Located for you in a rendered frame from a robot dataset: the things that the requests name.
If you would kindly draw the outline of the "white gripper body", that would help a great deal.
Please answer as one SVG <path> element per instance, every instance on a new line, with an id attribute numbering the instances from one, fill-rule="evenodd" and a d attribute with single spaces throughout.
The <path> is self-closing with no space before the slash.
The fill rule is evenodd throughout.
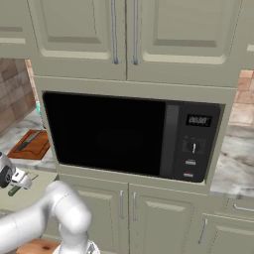
<path id="1" fill-rule="evenodd" d="M 31 187 L 32 181 L 28 177 L 28 172 L 16 169 L 15 174 L 12 176 L 11 184 L 27 190 Z"/>

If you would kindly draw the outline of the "wooden cutting board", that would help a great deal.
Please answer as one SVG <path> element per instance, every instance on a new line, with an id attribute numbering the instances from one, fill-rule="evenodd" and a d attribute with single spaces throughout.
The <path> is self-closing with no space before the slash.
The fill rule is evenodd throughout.
<path id="1" fill-rule="evenodd" d="M 50 142 L 46 130 L 42 130 L 40 134 L 24 149 L 21 151 L 18 150 L 19 146 L 36 132 L 36 129 L 28 130 L 27 133 L 8 153 L 8 157 L 12 159 L 41 160 L 50 148 Z"/>

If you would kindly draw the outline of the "pale green drawer front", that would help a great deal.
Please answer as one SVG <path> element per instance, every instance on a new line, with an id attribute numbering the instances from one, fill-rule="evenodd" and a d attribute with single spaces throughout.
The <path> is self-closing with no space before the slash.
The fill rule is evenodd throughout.
<path id="1" fill-rule="evenodd" d="M 228 203 L 225 207 L 224 212 L 228 213 L 228 214 L 231 214 L 232 216 L 248 217 L 248 218 L 254 219 L 254 212 L 237 210 L 232 206 L 233 203 L 236 203 L 240 207 L 246 207 L 246 208 L 254 209 L 254 201 L 253 200 L 230 198 L 228 200 Z"/>

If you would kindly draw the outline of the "pale green lower cupboard door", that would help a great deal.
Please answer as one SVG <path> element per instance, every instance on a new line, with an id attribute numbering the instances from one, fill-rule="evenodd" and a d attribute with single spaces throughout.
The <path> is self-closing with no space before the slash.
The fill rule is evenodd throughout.
<path id="1" fill-rule="evenodd" d="M 208 224 L 198 244 L 205 218 Z M 203 213 L 191 225 L 185 254 L 254 254 L 254 221 Z"/>
<path id="2" fill-rule="evenodd" d="M 129 254 L 128 242 L 128 185 L 109 181 L 83 178 L 63 178 L 75 191 L 92 213 L 88 235 L 98 246 L 101 254 Z M 120 217 L 120 195 L 123 190 L 124 219 Z"/>
<path id="3" fill-rule="evenodd" d="M 133 221 L 133 192 L 137 221 Z M 201 194 L 129 185 L 130 254 L 185 254 Z"/>

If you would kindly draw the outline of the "pale green cupboard door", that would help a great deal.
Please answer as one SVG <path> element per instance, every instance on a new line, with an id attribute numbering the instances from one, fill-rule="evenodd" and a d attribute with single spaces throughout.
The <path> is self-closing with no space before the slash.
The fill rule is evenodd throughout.
<path id="1" fill-rule="evenodd" d="M 88 235 L 98 246 L 101 254 L 129 254 L 128 242 L 128 185 L 109 181 L 83 178 L 63 178 L 75 191 L 92 213 Z M 123 190 L 124 219 L 120 217 L 120 195 Z"/>
<path id="2" fill-rule="evenodd" d="M 243 0 L 138 0 L 138 60 L 133 64 L 134 0 L 127 0 L 127 78 L 231 87 L 239 76 L 237 38 Z"/>
<path id="3" fill-rule="evenodd" d="M 124 80 L 125 0 L 115 0 L 118 64 L 113 63 L 111 0 L 28 0 L 34 74 Z"/>
<path id="4" fill-rule="evenodd" d="M 137 221 L 133 221 L 133 192 Z M 201 194 L 129 185 L 130 254 L 185 254 Z"/>
<path id="5" fill-rule="evenodd" d="M 198 244 L 205 218 L 208 224 Z M 203 213 L 191 225 L 185 254 L 254 254 L 254 221 Z"/>

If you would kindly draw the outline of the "black microwave oven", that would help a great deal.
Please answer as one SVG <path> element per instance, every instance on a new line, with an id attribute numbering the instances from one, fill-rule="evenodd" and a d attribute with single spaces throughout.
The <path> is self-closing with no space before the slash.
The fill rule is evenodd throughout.
<path id="1" fill-rule="evenodd" d="M 46 91 L 58 162 L 200 183 L 220 107 L 214 103 Z"/>

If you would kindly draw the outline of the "pale green microwave housing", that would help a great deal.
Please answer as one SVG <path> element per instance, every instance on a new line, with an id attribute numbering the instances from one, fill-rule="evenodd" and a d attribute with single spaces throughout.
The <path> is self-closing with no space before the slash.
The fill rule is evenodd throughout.
<path id="1" fill-rule="evenodd" d="M 46 91 L 85 93 L 96 95 L 140 97 L 145 99 L 180 100 L 218 103 L 222 115 L 217 129 L 217 139 L 213 143 L 212 154 L 208 161 L 208 170 L 202 183 L 180 182 L 175 180 L 158 179 L 139 175 L 127 175 L 117 172 L 96 170 L 92 168 L 69 166 L 55 162 L 57 172 L 76 177 L 88 177 L 113 182 L 170 189 L 177 191 L 208 194 L 215 173 L 217 160 L 226 132 L 231 109 L 234 103 L 236 89 L 234 87 L 200 86 L 186 84 L 166 84 L 137 81 L 119 81 L 87 78 L 65 78 L 36 76 L 36 90 L 39 96 Z"/>

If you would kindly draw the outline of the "pale green upper cupboard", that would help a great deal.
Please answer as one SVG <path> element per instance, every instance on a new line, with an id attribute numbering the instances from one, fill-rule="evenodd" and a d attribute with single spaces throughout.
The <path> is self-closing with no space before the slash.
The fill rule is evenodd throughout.
<path id="1" fill-rule="evenodd" d="M 248 44 L 243 58 L 243 69 L 254 70 L 254 0 L 248 0 Z"/>
<path id="2" fill-rule="evenodd" d="M 0 0 L 0 58 L 29 59 L 33 47 L 28 0 Z"/>

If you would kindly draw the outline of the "pale green upper cupboard door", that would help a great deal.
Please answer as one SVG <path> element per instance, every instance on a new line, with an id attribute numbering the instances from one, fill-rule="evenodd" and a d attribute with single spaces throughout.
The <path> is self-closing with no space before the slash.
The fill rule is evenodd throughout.
<path id="1" fill-rule="evenodd" d="M 124 80 L 125 0 L 115 0 L 118 64 L 113 63 L 111 0 L 28 0 L 34 74 Z"/>
<path id="2" fill-rule="evenodd" d="M 138 60 L 133 64 L 134 0 L 127 0 L 127 78 L 231 87 L 239 76 L 237 38 L 243 0 L 138 0 Z"/>

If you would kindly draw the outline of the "green-handled cutting tool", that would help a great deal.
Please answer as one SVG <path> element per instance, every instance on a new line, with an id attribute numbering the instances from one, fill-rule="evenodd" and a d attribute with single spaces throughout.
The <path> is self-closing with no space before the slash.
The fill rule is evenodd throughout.
<path id="1" fill-rule="evenodd" d="M 13 196 L 21 187 L 14 186 L 8 191 L 9 196 Z"/>

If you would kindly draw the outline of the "black-handled knife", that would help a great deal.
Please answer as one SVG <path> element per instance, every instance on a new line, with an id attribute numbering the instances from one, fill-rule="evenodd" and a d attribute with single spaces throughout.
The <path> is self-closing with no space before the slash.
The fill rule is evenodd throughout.
<path id="1" fill-rule="evenodd" d="M 21 145 L 19 145 L 17 151 L 22 151 L 27 145 L 29 145 L 36 137 L 41 134 L 42 130 L 37 131 L 32 136 L 28 137 Z"/>

